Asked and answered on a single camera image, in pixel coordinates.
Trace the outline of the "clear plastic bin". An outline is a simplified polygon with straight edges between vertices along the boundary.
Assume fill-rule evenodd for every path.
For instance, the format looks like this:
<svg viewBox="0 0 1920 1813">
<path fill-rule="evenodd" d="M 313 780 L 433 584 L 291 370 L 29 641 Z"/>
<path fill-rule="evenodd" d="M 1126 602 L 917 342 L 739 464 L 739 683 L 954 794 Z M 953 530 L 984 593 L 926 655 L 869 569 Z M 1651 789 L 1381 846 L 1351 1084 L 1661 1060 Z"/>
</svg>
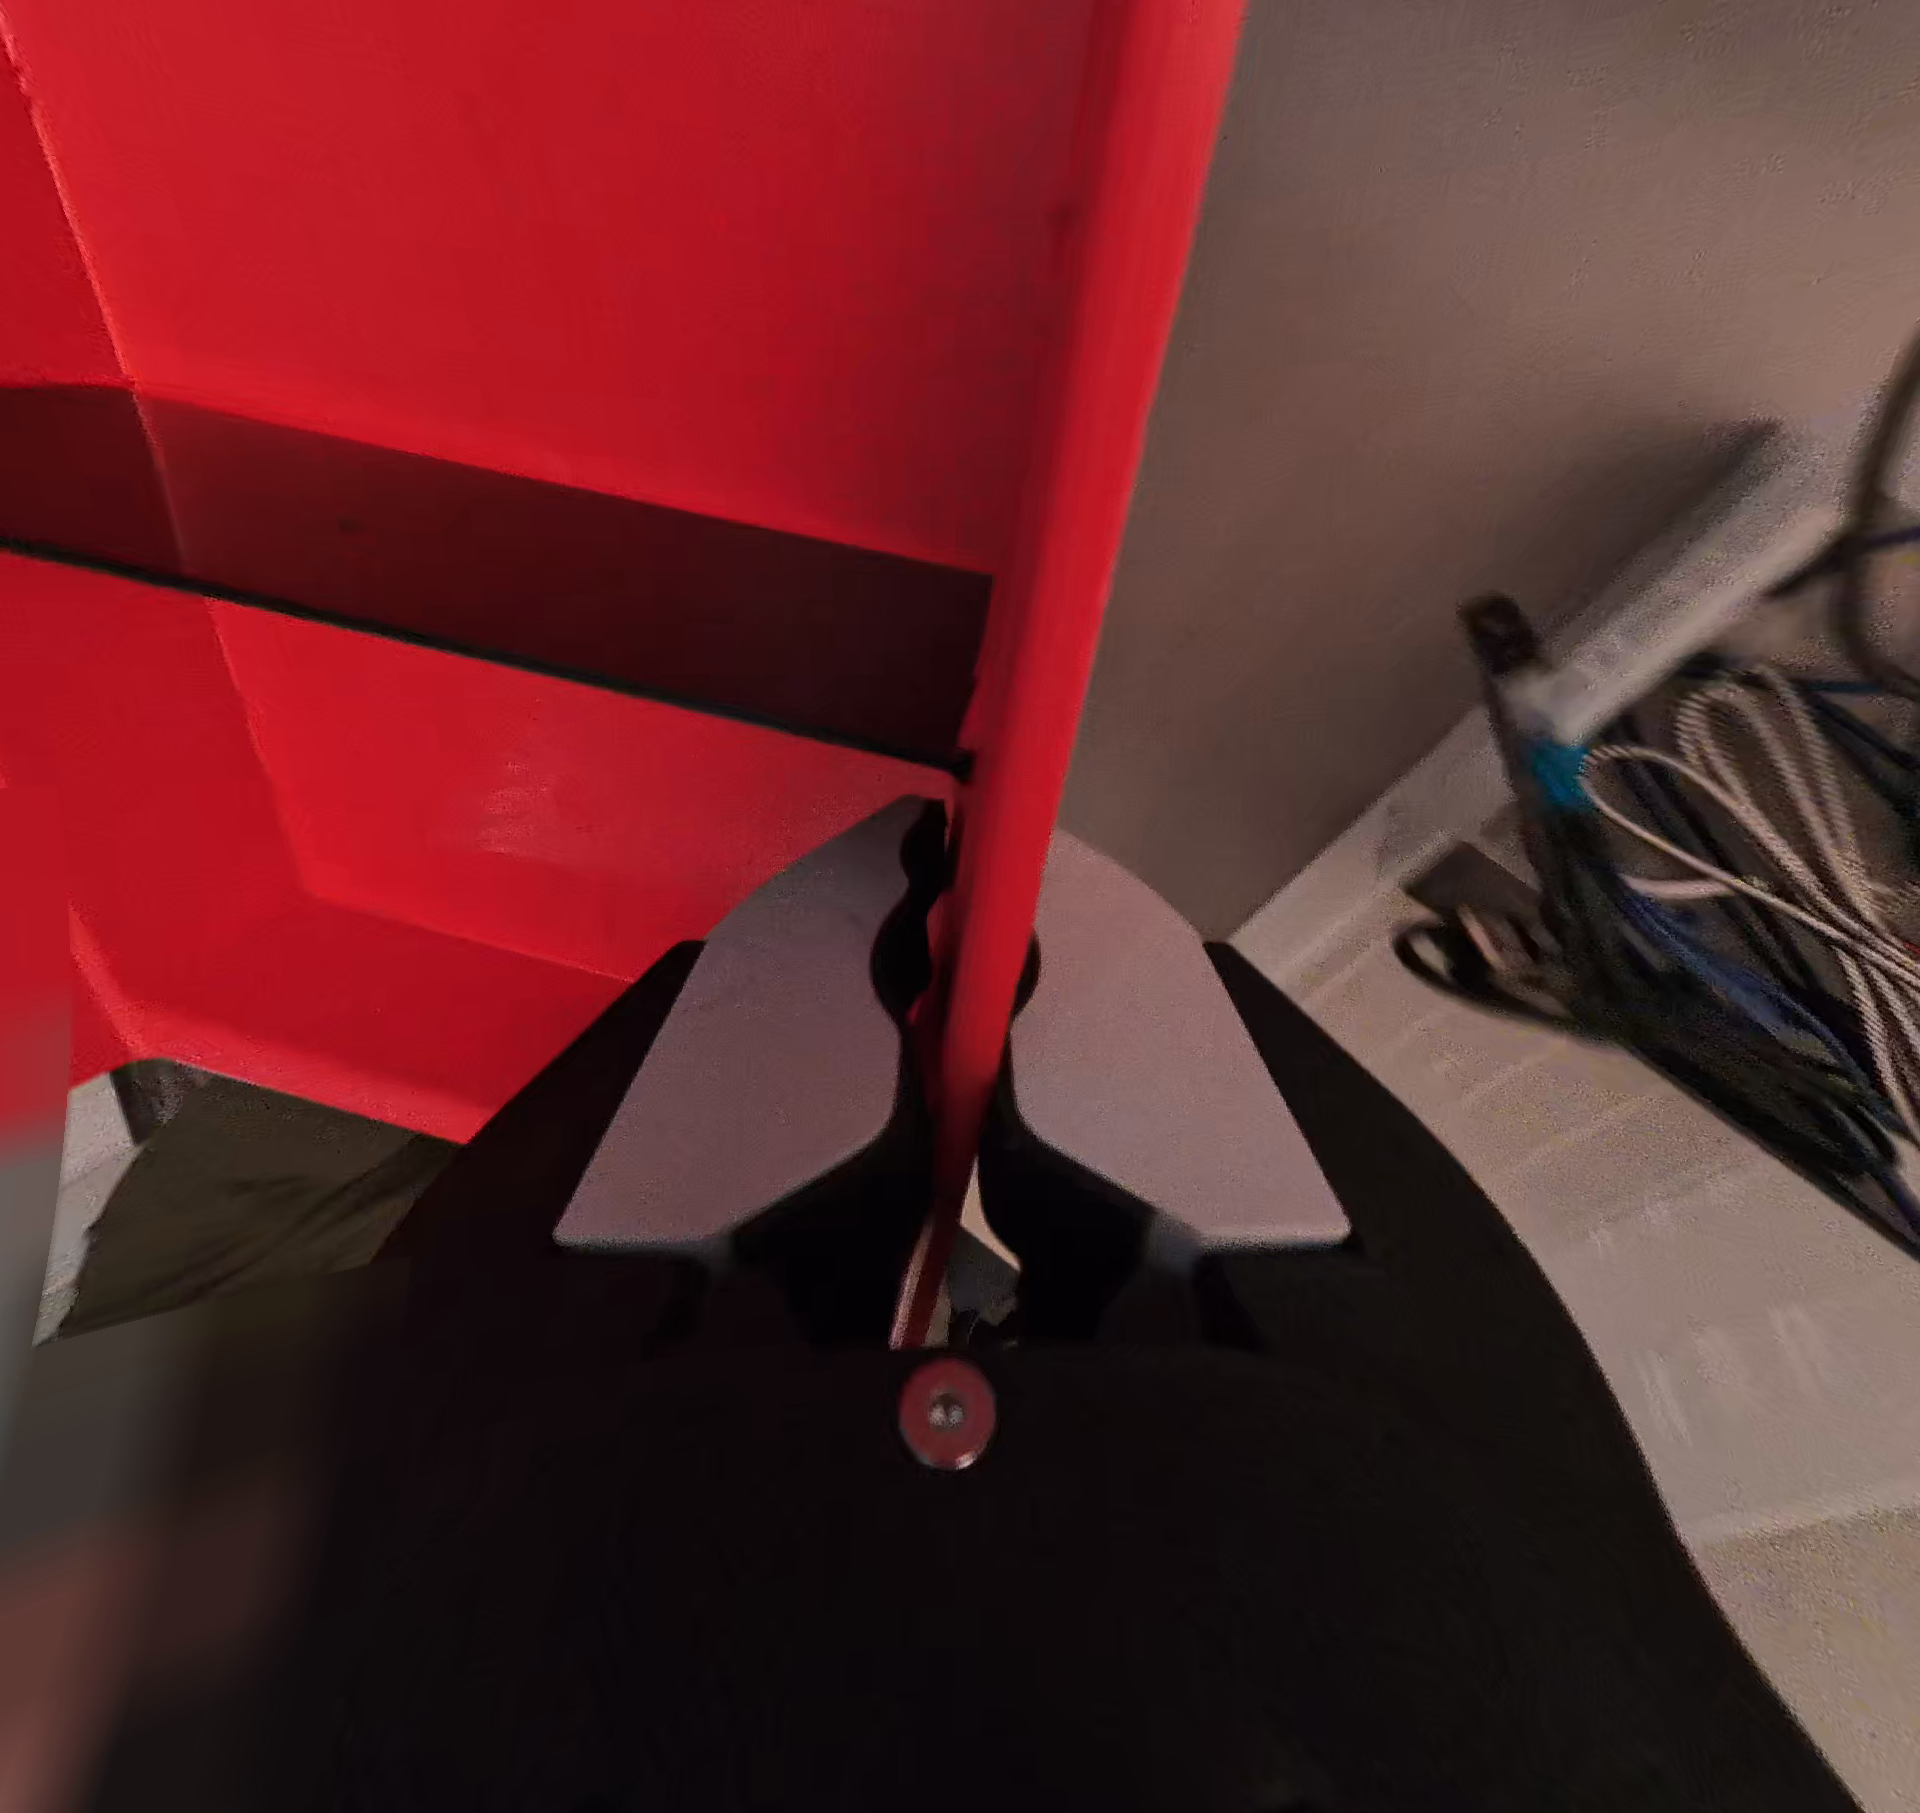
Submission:
<svg viewBox="0 0 1920 1813">
<path fill-rule="evenodd" d="M 1621 1048 L 1915 1254 L 1915 673 L 1861 625 L 1912 419 L 1908 367 L 1857 460 L 1739 428 L 1554 641 L 1465 602 L 1476 707 L 1244 932 Z"/>
</svg>

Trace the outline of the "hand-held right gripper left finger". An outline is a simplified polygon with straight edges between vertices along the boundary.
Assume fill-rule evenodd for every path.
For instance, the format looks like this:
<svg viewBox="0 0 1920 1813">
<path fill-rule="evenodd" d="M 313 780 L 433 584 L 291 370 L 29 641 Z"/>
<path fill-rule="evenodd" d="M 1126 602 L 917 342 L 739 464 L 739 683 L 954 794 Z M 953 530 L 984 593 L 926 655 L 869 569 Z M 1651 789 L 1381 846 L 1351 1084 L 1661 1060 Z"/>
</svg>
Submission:
<svg viewBox="0 0 1920 1813">
<path fill-rule="evenodd" d="M 941 801 L 889 801 L 750 889 L 707 932 L 553 1244 L 701 1249 L 874 1147 L 941 889 Z"/>
</svg>

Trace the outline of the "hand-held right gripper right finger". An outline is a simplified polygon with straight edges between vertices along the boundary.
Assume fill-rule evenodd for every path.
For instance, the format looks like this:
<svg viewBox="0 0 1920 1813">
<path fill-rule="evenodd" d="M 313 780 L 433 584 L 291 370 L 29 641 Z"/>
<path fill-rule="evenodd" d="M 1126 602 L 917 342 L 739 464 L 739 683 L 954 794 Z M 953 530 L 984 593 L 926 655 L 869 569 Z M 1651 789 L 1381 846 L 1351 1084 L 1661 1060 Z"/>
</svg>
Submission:
<svg viewBox="0 0 1920 1813">
<path fill-rule="evenodd" d="M 1058 831 L 1029 938 L 990 1103 L 990 1234 L 1012 1254 L 1093 1254 L 1131 1231 L 1177 1254 L 1321 1249 L 1353 1234 L 1165 891 Z"/>
</svg>

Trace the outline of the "red plastic bin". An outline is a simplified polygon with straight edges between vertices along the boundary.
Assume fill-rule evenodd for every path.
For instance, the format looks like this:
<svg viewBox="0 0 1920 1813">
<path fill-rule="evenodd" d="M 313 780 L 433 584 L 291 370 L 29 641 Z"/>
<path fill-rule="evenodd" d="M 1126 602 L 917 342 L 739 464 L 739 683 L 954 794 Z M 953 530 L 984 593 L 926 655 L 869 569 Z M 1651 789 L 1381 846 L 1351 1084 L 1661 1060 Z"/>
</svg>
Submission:
<svg viewBox="0 0 1920 1813">
<path fill-rule="evenodd" d="M 6 552 L 6 1142 L 170 1055 L 465 1142 L 398 1254 L 930 1287 L 1037 932 L 1249 0 L 6 0 L 6 384 L 990 574 L 941 772 Z M 553 1244 L 707 932 L 948 803 L 874 1147 L 701 1249 Z"/>
</svg>

